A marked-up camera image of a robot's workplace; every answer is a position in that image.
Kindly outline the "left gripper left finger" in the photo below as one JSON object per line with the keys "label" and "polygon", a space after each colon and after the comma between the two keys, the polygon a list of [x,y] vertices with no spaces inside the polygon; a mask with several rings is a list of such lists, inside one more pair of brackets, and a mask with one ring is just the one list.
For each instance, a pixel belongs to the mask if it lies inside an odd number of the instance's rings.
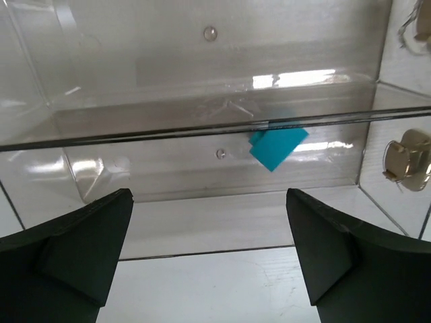
{"label": "left gripper left finger", "polygon": [[1,321],[95,322],[132,210],[132,192],[122,188],[1,238]]}

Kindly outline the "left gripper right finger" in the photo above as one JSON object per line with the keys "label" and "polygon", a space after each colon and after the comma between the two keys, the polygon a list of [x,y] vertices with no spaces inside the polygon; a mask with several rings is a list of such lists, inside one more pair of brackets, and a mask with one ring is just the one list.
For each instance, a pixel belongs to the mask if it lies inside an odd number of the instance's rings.
{"label": "left gripper right finger", "polygon": [[402,236],[290,188],[286,209],[321,322],[429,322],[430,243]]}

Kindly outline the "teal lego brick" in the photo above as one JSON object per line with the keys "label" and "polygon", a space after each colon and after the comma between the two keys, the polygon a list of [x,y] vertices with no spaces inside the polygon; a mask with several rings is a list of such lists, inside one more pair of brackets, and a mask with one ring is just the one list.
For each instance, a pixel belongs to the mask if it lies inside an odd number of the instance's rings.
{"label": "teal lego brick", "polygon": [[249,136],[249,153],[267,170],[273,172],[294,152],[309,133],[302,127],[281,129],[289,122],[271,122],[263,130]]}

